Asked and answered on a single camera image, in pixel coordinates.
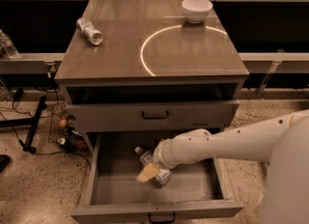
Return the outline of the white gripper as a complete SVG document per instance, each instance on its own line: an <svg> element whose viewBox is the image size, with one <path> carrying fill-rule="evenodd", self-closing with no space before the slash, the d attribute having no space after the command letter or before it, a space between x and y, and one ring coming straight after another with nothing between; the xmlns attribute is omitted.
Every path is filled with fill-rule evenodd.
<svg viewBox="0 0 309 224"><path fill-rule="evenodd" d="M170 147L170 139L161 139L154 149L154 163L162 169L173 169L175 165L167 160L167 150ZM145 183L150 179L157 176L160 169L153 163L147 164L143 170L139 173L137 180L141 183Z"/></svg>

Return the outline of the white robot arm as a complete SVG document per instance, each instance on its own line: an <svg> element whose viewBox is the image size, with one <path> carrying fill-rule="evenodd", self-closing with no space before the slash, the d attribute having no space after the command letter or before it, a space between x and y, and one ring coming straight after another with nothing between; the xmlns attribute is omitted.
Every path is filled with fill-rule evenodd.
<svg viewBox="0 0 309 224"><path fill-rule="evenodd" d="M260 224L306 224L309 220L309 110L215 134L195 129L162 140L137 180L147 182L162 169L207 158L269 164Z"/></svg>

